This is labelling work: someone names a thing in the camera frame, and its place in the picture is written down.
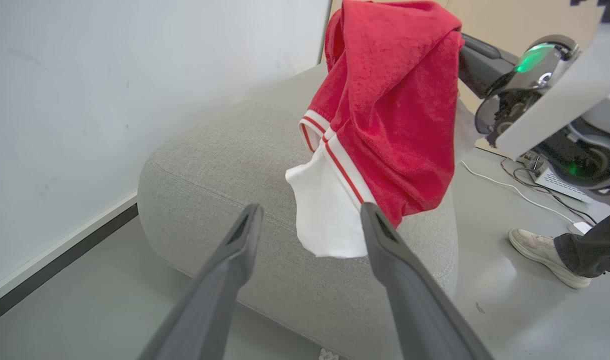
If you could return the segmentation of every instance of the electrical cable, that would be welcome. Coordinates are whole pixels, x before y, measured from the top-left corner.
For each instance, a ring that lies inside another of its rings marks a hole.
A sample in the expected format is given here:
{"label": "electrical cable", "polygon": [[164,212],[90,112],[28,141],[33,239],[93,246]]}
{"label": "electrical cable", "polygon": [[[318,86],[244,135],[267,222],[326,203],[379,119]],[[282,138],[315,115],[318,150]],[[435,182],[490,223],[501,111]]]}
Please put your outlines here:
{"label": "electrical cable", "polygon": [[583,211],[581,211],[579,209],[575,209],[574,207],[571,207],[570,205],[567,205],[567,203],[563,202],[563,199],[561,199],[558,195],[556,195],[554,192],[552,192],[551,189],[549,189],[549,188],[547,188],[545,186],[542,186],[542,185],[538,185],[538,184],[529,184],[527,182],[524,182],[523,180],[520,180],[520,178],[518,178],[518,176],[516,175],[516,172],[520,171],[520,170],[528,171],[529,173],[536,173],[536,170],[532,170],[531,168],[516,168],[516,169],[514,169],[513,173],[509,173],[509,171],[507,171],[506,167],[503,165],[503,162],[506,161],[506,160],[507,160],[507,157],[504,158],[501,161],[501,167],[507,173],[507,175],[511,176],[514,180],[516,180],[517,182],[523,184],[526,187],[532,188],[532,190],[536,190],[536,188],[538,188],[538,189],[545,189],[545,191],[539,190],[539,192],[547,192],[548,194],[550,194],[552,196],[552,198],[554,198],[554,200],[556,200],[559,203],[561,203],[561,205],[563,205],[563,207],[566,207],[571,212],[577,214],[586,223],[588,223],[590,225],[598,224],[597,221],[590,214],[588,214],[587,212],[583,212]]}
{"label": "electrical cable", "polygon": [[545,209],[545,210],[550,210],[550,212],[553,212],[553,213],[559,214],[561,217],[563,217],[564,219],[566,219],[566,220],[567,220],[567,221],[569,221],[570,223],[574,224],[574,221],[573,221],[572,219],[570,219],[570,218],[568,218],[567,216],[565,216],[565,215],[561,214],[560,212],[558,212],[558,211],[556,211],[556,210],[554,210],[554,209],[550,209],[550,208],[549,208],[549,207],[547,207],[547,206],[540,205],[540,203],[536,203],[536,202],[534,202],[534,201],[531,201],[529,198],[526,198],[526,197],[525,197],[525,195],[524,195],[522,192],[520,192],[520,191],[519,191],[519,189],[518,189],[516,186],[514,186],[514,185],[510,185],[510,184],[505,184],[505,183],[503,183],[503,182],[498,182],[498,181],[494,180],[493,178],[490,178],[490,177],[487,177],[487,176],[485,176],[485,175],[481,175],[481,174],[479,174],[479,173],[476,173],[476,172],[472,171],[472,169],[471,169],[469,166],[467,166],[467,164],[465,164],[465,161],[461,161],[460,163],[461,163],[461,164],[462,164],[462,165],[465,167],[465,169],[467,169],[467,171],[469,171],[469,172],[470,172],[472,175],[478,176],[479,178],[483,178],[483,179],[490,180],[490,182],[493,182],[493,183],[496,183],[496,184],[499,184],[499,185],[503,185],[504,187],[511,187],[511,188],[513,188],[513,189],[514,189],[514,190],[515,190],[515,191],[518,193],[518,195],[520,195],[520,196],[521,196],[523,199],[527,200],[527,202],[532,203],[533,205],[536,205],[536,206],[537,206],[537,207],[539,207],[539,208],[543,208],[543,209]]}

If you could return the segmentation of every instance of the shoe sole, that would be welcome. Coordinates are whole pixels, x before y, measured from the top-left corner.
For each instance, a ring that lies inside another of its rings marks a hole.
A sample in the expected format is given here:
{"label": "shoe sole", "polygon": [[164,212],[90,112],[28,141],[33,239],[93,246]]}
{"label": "shoe sole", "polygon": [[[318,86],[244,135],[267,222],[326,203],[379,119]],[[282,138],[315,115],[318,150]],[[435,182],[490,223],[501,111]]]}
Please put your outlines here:
{"label": "shoe sole", "polygon": [[570,288],[582,289],[587,287],[591,282],[591,278],[580,278],[571,273],[567,268],[563,268],[561,265],[556,264],[556,262],[527,250],[519,241],[514,239],[512,231],[509,232],[509,242],[511,243],[511,246],[525,258],[545,265],[559,280]]}

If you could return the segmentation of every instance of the black baseboard strip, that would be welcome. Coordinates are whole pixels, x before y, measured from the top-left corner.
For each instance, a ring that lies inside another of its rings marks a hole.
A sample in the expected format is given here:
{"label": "black baseboard strip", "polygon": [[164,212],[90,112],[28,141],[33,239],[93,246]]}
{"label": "black baseboard strip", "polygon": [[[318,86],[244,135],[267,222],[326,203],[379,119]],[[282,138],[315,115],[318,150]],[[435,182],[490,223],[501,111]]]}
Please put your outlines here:
{"label": "black baseboard strip", "polygon": [[26,296],[45,284],[52,276],[58,274],[62,269],[65,269],[69,264],[72,264],[74,260],[80,258],[87,253],[87,251],[94,248],[94,246],[97,246],[106,239],[106,237],[110,236],[116,230],[119,230],[120,227],[127,224],[131,219],[134,219],[138,214],[139,210],[137,205],[132,205],[72,246],[72,248],[52,260],[52,262],[45,265],[45,267],[38,270],[35,274],[29,276],[27,280],[23,281],[20,285],[0,298],[0,317],[11,308],[14,308],[14,306],[20,303]]}

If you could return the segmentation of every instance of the white label on floor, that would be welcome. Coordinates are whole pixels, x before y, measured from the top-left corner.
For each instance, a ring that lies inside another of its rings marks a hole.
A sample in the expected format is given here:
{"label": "white label on floor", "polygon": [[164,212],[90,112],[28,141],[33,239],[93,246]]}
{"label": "white label on floor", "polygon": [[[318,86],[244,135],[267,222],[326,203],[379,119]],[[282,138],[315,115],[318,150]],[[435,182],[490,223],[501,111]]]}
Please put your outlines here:
{"label": "white label on floor", "polygon": [[334,353],[326,348],[320,348],[320,355],[318,360],[339,360],[339,354]]}

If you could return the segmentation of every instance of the red stripe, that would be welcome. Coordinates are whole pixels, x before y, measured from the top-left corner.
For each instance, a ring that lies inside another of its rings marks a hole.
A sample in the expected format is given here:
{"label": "red stripe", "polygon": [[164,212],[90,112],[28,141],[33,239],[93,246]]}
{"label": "red stripe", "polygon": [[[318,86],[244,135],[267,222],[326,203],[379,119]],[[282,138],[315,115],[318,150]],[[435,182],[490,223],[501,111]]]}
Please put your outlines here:
{"label": "red stripe", "polygon": [[303,130],[303,134],[305,134],[305,141],[307,141],[307,146],[309,146],[309,150],[311,150],[311,152],[314,152],[314,149],[312,148],[312,144],[310,143],[310,137],[307,135],[307,128],[305,128],[305,124],[301,123],[300,127]]}
{"label": "red stripe", "polygon": [[337,157],[334,156],[334,153],[332,152],[332,149],[330,148],[330,144],[328,144],[328,139],[326,139],[325,136],[323,136],[323,142],[325,143],[325,148],[327,149],[327,152],[329,153],[329,157],[332,158],[332,161],[334,162],[334,164],[336,164],[336,167],[338,168],[338,170],[340,170],[341,174],[343,174],[343,177],[345,178],[345,181],[349,184],[349,187],[351,187],[353,194],[355,194],[356,198],[358,198],[358,202],[362,204],[363,197],[361,196],[361,194],[358,193],[356,186],[354,186],[354,183],[350,180],[349,176],[347,175],[343,166],[341,166],[341,163],[339,162]]}
{"label": "red stripe", "polygon": [[316,126],[316,128],[318,128],[318,130],[320,130],[321,134],[325,133],[325,129],[323,129],[323,126],[319,125],[318,122],[314,121],[314,119],[312,119],[309,116],[303,116],[303,120],[307,120],[309,121],[312,125]]}

